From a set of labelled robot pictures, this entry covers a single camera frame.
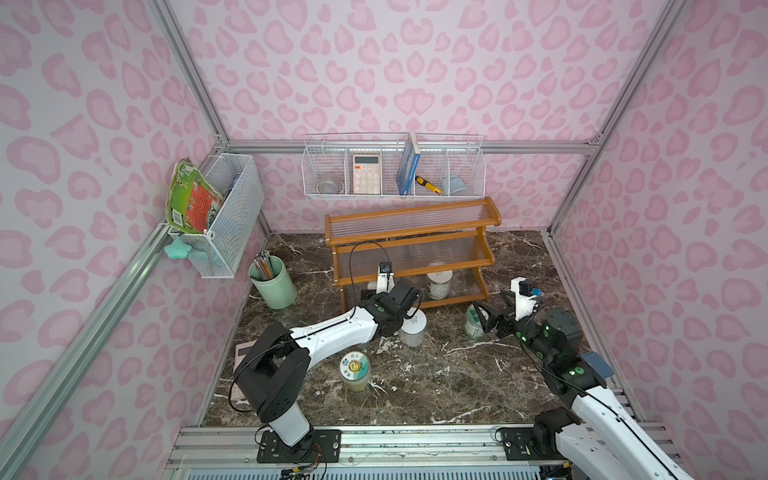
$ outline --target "green pen holder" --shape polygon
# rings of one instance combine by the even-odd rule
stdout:
[[[272,280],[261,280],[256,264],[256,262],[251,264],[248,275],[269,308],[281,310],[296,301],[296,287],[288,275],[285,264],[279,257],[270,255],[270,265],[273,273],[275,273],[275,278]]]

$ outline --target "jar lid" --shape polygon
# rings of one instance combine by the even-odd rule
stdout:
[[[341,185],[339,182],[332,178],[326,178],[324,180],[321,180],[319,184],[317,184],[317,193],[323,194],[323,195],[336,195],[341,190]]]
[[[427,315],[424,314],[421,310],[416,310],[416,314],[413,314],[413,311],[415,308],[411,308],[408,311],[409,315],[413,315],[413,318],[411,319],[404,319],[402,321],[402,327],[400,329],[403,333],[408,333],[410,335],[421,333],[424,331],[424,329],[427,327]]]
[[[347,380],[359,380],[368,373],[368,357],[363,352],[349,352],[341,359],[339,371]]]
[[[427,273],[427,278],[435,283],[447,283],[451,281],[451,278],[453,278],[453,270]]]

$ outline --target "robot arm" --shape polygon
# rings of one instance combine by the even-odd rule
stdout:
[[[541,360],[540,371],[549,389],[575,413],[560,408],[537,415],[537,450],[560,453],[592,480],[692,480],[606,388],[605,378],[613,375],[611,367],[597,353],[578,352],[583,333],[573,314],[549,309],[545,321],[536,325],[532,320],[538,304],[531,305],[535,301],[533,290],[522,281],[515,285],[513,280],[514,286],[515,304],[510,293],[504,292],[502,299],[507,306],[503,310],[475,302],[476,309],[485,311],[479,315],[485,321],[485,331],[496,328],[500,337],[515,335],[520,339]],[[520,300],[524,303],[522,312],[516,304]],[[582,421],[607,448],[592,438]]]
[[[273,323],[235,369],[235,383],[261,421],[293,447],[310,433],[296,404],[306,371],[350,346],[394,335],[420,295],[411,282],[401,279],[390,292],[376,293],[349,312],[315,325],[287,329]]]

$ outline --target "jar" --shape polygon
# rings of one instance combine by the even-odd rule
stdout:
[[[451,290],[453,270],[427,273],[427,295],[433,300],[442,300]]]
[[[485,319],[488,319],[488,314],[481,310],[483,316]],[[480,324],[480,318],[478,317],[477,310],[475,309],[475,306],[470,304],[469,308],[467,309],[467,321],[464,323],[464,333],[466,336],[473,340],[480,340],[483,337],[485,337],[485,332],[483,332],[482,325]]]
[[[399,333],[400,341],[407,346],[419,346],[427,333],[427,315],[415,308],[411,308],[408,314],[413,315],[413,318],[402,321]]]
[[[339,363],[341,380],[350,392],[362,392],[371,380],[368,357],[363,352],[349,352]]]
[[[317,183],[317,193],[321,195],[337,195],[341,188],[339,176],[331,172],[324,174]]]

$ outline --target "dark marble surface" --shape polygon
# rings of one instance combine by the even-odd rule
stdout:
[[[538,232],[487,235],[496,255],[496,264],[483,270],[489,292],[508,289],[511,278],[526,276],[544,291],[543,310],[550,306],[572,310]],[[290,328],[340,314],[331,251],[322,235],[274,235],[268,248],[285,261],[299,297],[292,306],[275,311],[253,288],[235,344],[258,338],[271,322]],[[489,302],[501,305],[493,297]],[[363,351],[371,362],[373,383],[364,392],[349,392],[341,383],[338,365],[346,352],[313,367],[299,398],[308,420],[314,425],[518,423],[532,422],[537,413],[560,405],[514,339],[465,336],[467,307],[468,303],[460,303],[425,310],[427,335],[420,347],[405,346],[395,336],[349,349]],[[233,351],[203,426],[260,425],[253,413],[238,413],[228,405]]]

